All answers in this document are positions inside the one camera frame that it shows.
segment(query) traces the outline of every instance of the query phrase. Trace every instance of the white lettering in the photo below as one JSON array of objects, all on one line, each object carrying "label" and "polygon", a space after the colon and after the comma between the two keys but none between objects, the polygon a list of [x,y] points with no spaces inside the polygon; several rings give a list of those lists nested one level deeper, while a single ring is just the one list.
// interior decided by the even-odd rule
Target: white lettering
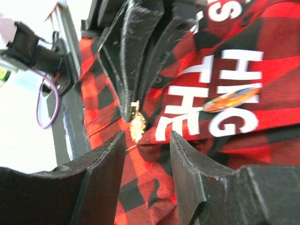
[{"label": "white lettering", "polygon": [[210,83],[213,61],[213,55],[205,56],[202,60],[203,64],[189,67],[183,70],[179,75],[186,73],[199,73],[199,82]]},{"label": "white lettering", "polygon": [[180,115],[174,118],[168,117],[160,117],[156,132],[155,132],[155,139],[158,142],[165,141],[165,130],[169,124],[172,123],[172,130],[176,131],[178,134],[183,136],[182,133],[182,123],[184,120],[187,120],[187,128],[189,135],[198,135],[200,134],[199,130],[199,112],[189,113]]},{"label": "white lettering", "polygon": [[200,11],[196,14],[196,25],[191,28],[191,32],[198,33],[199,31],[199,21],[204,17],[203,11]]},{"label": "white lettering", "polygon": [[227,94],[244,88],[261,88],[262,83],[251,83],[236,86],[217,86],[217,94]]},{"label": "white lettering", "polygon": [[222,51],[222,59],[237,60],[236,70],[221,70],[220,79],[225,80],[258,80],[262,78],[261,71],[248,72],[249,61],[262,61],[263,52],[230,49]]},{"label": "white lettering", "polygon": [[224,130],[219,128],[219,125],[222,121],[232,116],[238,116],[244,119],[244,126],[240,127],[240,131],[242,133],[251,132],[258,126],[258,119],[251,111],[239,108],[229,108],[220,112],[210,121],[210,133],[215,137],[235,135],[234,124],[224,124]]},{"label": "white lettering", "polygon": [[[249,61],[262,61],[263,52],[248,51],[248,50],[224,50],[222,51],[222,59],[237,60],[236,70],[221,70],[219,78],[227,80],[259,80],[262,78],[260,71],[248,72]],[[214,56],[206,56],[202,60],[201,65],[191,66],[179,75],[185,73],[199,73],[200,83],[210,83]],[[251,83],[236,86],[217,86],[217,94],[226,94],[238,91],[245,88],[260,88],[262,83]],[[180,135],[183,133],[183,120],[187,120],[187,128],[190,135],[197,135],[200,133],[199,129],[199,111],[202,107],[193,107],[195,98],[207,98],[209,96],[209,89],[202,87],[181,87],[170,86],[168,90],[169,95],[182,96],[181,105],[167,105],[165,113],[177,114],[175,118],[160,117],[155,138],[157,141],[165,141],[165,131],[169,124],[172,124],[172,129],[177,131]],[[258,96],[254,96],[245,103],[258,103]],[[236,130],[235,124],[225,124],[224,129],[221,130],[219,125],[225,119],[233,116],[241,117],[244,120],[243,127],[240,127],[242,133],[251,132],[258,126],[258,119],[256,115],[248,110],[239,108],[229,108],[217,114],[209,124],[209,131],[215,137],[234,135]]]},{"label": "white lettering", "polygon": [[231,19],[238,17],[242,12],[242,6],[237,1],[229,1],[223,6],[220,2],[217,2],[209,7],[208,15],[212,21],[221,22],[229,17]]},{"label": "white lettering", "polygon": [[202,107],[193,107],[194,97],[207,98],[208,91],[208,88],[170,86],[168,94],[183,96],[182,104],[180,106],[167,105],[165,107],[165,113],[187,114],[202,110]]}]

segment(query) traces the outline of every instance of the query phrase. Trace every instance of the wire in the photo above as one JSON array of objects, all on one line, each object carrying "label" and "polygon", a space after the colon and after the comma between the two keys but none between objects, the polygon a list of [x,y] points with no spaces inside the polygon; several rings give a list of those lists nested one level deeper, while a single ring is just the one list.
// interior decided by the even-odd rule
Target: wire
[{"label": "wire", "polygon": [[[35,69],[33,70],[33,72],[35,72],[36,74],[38,74],[40,77],[43,78],[42,83],[39,86],[39,90],[38,90],[36,118],[37,118],[37,124],[39,125],[39,127],[42,128],[42,129],[46,129],[46,128],[50,127],[54,123],[54,121],[55,121],[55,119],[56,119],[56,117],[58,115],[58,112],[60,110],[60,95],[58,93],[58,90],[57,90],[54,82],[47,77],[47,74],[42,74],[40,71],[35,70]],[[44,81],[50,83],[50,87],[51,87],[51,89],[53,90],[53,92],[55,94],[55,100],[56,100],[54,113],[53,113],[53,115],[52,115],[52,117],[51,117],[51,119],[50,119],[50,121],[49,121],[49,123],[47,125],[42,125],[40,123],[40,121],[39,121],[39,118],[38,118],[39,101],[40,101],[41,91],[42,91],[42,87],[44,85]]]}]

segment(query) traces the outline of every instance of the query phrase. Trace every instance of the cloth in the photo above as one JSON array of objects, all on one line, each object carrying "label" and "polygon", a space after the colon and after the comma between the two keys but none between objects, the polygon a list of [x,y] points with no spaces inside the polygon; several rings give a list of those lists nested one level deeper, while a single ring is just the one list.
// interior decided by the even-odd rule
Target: cloth
[{"label": "cloth", "polygon": [[[127,151],[116,225],[177,225],[170,131],[212,159],[246,164],[300,164],[300,2],[215,0],[173,50],[162,84],[149,91],[146,131]],[[80,41],[84,123],[92,148],[124,130],[118,99],[97,61],[97,40]],[[242,106],[201,111],[221,94],[261,87]]]}]

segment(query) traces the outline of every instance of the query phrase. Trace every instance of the black bracket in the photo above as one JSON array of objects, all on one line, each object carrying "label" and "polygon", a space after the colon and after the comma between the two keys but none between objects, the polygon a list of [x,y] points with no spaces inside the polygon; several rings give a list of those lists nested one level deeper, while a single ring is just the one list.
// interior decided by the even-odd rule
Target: black bracket
[{"label": "black bracket", "polygon": [[82,38],[94,38],[109,26],[125,0],[93,0],[87,20],[81,20]]},{"label": "black bracket", "polygon": [[182,225],[297,225],[300,166],[223,166],[171,134],[171,164]]},{"label": "black bracket", "polygon": [[195,24],[195,8],[191,1],[127,0],[103,29],[99,62],[119,98],[124,121],[131,120],[131,102],[139,101],[142,108],[169,54]]},{"label": "black bracket", "polygon": [[6,225],[113,225],[125,161],[125,134],[47,172],[0,167],[0,221]]},{"label": "black bracket", "polygon": [[58,76],[57,81],[55,82],[58,91],[61,96],[65,95],[74,85],[77,80],[75,72],[75,64],[71,53],[67,53],[66,43],[63,39],[58,38],[53,47],[52,51],[61,54],[63,56],[59,70],[54,75]]}]

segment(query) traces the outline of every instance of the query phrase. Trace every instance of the white wall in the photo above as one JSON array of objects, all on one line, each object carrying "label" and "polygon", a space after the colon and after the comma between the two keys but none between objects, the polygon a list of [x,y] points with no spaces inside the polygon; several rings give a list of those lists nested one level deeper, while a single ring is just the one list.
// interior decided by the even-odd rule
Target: white wall
[{"label": "white wall", "polygon": [[[86,19],[92,0],[68,0],[80,38],[80,20]],[[22,21],[38,35],[51,40],[52,30],[44,21],[56,0],[1,1],[0,12]],[[51,170],[56,156],[51,128],[42,130],[36,123],[35,110],[41,78],[31,71],[11,75],[0,89],[0,166],[24,173]],[[41,120],[47,122],[45,99],[41,99]]]}]

